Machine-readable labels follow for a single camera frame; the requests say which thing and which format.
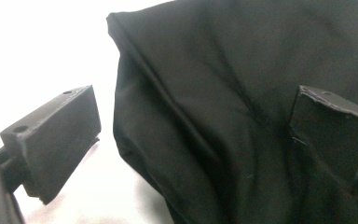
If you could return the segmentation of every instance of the black cloth bag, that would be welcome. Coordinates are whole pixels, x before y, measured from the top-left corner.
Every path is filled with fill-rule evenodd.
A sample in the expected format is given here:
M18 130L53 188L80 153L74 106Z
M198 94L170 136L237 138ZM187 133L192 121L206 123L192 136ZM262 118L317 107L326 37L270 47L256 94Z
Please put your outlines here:
M114 135L175 223L358 223L294 147L299 85L358 104L358 1L176 1L112 13Z

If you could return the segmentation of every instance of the white wall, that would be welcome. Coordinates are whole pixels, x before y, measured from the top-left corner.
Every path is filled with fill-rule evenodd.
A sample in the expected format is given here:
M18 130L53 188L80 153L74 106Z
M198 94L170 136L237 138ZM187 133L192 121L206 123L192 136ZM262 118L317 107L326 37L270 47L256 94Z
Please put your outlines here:
M117 154L119 53L105 20L162 2L0 1L0 132L59 93L89 84L103 125L100 143L51 204L16 191L27 223L170 223L160 196Z

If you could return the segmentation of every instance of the black fabric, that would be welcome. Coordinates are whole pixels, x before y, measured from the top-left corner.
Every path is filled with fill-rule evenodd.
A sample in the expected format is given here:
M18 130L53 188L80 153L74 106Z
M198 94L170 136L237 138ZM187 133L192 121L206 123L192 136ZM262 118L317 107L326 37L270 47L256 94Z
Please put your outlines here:
M121 157L175 223L358 223L297 148L299 85L358 104L358 1L177 1L109 15Z

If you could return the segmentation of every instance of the small hole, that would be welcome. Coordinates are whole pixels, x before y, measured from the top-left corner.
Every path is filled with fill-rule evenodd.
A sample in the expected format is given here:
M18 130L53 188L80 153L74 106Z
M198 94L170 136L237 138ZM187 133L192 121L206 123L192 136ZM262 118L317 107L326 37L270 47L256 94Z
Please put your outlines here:
M28 129L27 126L20 126L20 127L15 128L15 129L14 129L14 132L15 132L15 133L22 133L22 132L24 132L24 131L27 130L27 129Z

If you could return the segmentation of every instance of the screw hole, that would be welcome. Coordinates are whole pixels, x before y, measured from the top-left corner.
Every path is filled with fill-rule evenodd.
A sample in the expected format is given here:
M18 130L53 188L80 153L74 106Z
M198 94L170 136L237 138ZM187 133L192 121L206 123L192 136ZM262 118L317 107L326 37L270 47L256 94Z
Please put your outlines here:
M20 126L20 127L15 128L15 129L14 129L14 132L15 132L15 133L22 133L22 132L24 132L24 131L27 130L27 129L28 129L27 126Z

